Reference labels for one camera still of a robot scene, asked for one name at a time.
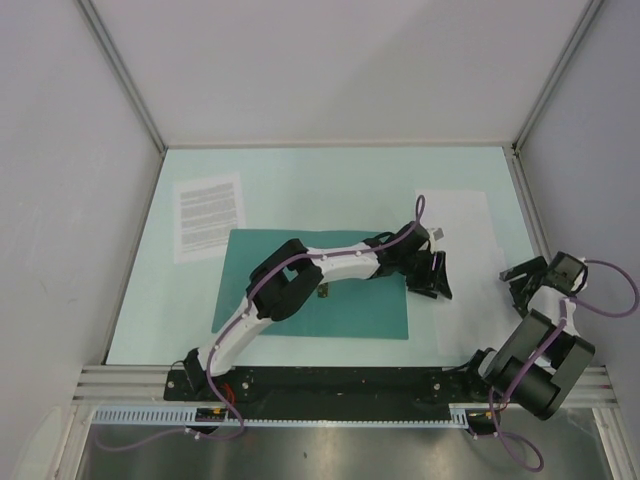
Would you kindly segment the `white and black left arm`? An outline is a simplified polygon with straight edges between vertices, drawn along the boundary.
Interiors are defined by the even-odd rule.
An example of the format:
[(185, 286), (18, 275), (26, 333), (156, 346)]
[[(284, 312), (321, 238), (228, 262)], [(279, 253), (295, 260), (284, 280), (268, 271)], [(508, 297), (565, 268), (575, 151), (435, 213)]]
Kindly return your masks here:
[(410, 292), (453, 298), (446, 253), (434, 248), (435, 232), (414, 220), (396, 233), (384, 232), (347, 247), (317, 249), (290, 239), (250, 274), (238, 308), (207, 344), (183, 360), (186, 387), (197, 398), (214, 397), (221, 376), (267, 327), (296, 314), (318, 286), (371, 280), (398, 273)]

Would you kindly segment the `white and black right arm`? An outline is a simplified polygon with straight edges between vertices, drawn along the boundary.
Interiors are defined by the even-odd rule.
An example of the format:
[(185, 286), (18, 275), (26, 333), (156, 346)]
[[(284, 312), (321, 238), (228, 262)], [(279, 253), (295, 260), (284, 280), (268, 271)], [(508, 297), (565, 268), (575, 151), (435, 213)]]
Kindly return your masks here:
[(587, 277), (586, 262), (565, 252), (500, 272), (521, 322), (502, 347), (476, 352), (461, 376), (463, 393), (473, 401), (494, 393), (540, 420), (553, 416), (595, 355), (573, 321)]

